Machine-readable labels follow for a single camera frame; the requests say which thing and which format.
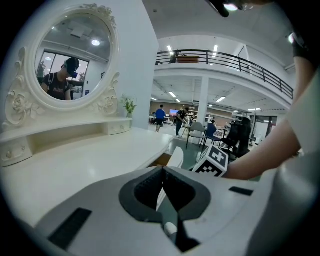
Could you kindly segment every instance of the black metal railing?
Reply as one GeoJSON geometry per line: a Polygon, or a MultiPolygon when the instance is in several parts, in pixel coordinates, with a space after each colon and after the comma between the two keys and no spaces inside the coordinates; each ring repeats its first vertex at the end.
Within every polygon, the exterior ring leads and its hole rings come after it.
{"type": "Polygon", "coordinates": [[[262,79],[265,83],[276,87],[281,91],[281,93],[285,94],[289,98],[294,98],[294,90],[286,82],[267,69],[238,56],[218,51],[213,52],[211,50],[195,49],[158,52],[155,63],[156,65],[174,63],[203,63],[212,66],[226,66],[229,69],[245,72],[251,76],[262,79]]]}

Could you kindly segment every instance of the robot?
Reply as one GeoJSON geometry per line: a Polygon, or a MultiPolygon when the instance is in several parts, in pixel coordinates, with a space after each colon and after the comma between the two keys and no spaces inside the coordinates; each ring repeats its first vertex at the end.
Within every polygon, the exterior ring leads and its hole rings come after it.
{"type": "Polygon", "coordinates": [[[315,202],[318,155],[293,158],[260,182],[167,166],[134,171],[89,185],[28,231],[60,255],[268,255],[315,202]],[[162,188],[177,212],[175,240],[157,211],[162,188]]]}

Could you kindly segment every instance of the small potted plant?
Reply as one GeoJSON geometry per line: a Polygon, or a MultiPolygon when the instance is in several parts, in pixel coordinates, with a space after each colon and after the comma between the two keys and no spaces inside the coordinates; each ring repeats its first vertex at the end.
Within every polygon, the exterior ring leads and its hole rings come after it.
{"type": "Polygon", "coordinates": [[[128,96],[125,96],[123,95],[122,96],[122,103],[125,107],[125,110],[127,111],[127,115],[126,117],[127,118],[132,118],[132,113],[134,112],[135,108],[137,105],[135,105],[135,101],[128,97],[128,96]]]}

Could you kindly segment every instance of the vr headset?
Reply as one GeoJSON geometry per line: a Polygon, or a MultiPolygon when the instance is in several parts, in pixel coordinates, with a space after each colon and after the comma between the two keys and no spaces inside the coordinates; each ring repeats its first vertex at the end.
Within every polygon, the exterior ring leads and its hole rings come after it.
{"type": "Polygon", "coordinates": [[[66,71],[68,72],[70,77],[74,79],[77,78],[78,73],[76,71],[79,68],[79,60],[77,60],[76,58],[69,58],[64,62],[63,66],[65,66],[66,71]]]}
{"type": "Polygon", "coordinates": [[[225,5],[233,5],[240,11],[248,11],[253,8],[253,5],[244,3],[244,0],[206,0],[206,2],[224,18],[229,16],[225,5]]]}

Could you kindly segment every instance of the vanity drawer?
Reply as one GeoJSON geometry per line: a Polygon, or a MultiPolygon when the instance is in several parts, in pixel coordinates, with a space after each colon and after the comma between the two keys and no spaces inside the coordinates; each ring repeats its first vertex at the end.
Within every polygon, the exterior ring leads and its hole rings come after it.
{"type": "Polygon", "coordinates": [[[104,133],[107,135],[121,134],[130,130],[130,121],[109,122],[104,124],[104,133]]]}
{"type": "Polygon", "coordinates": [[[19,163],[32,157],[32,155],[30,144],[26,137],[0,145],[0,163],[2,167],[19,163]]]}

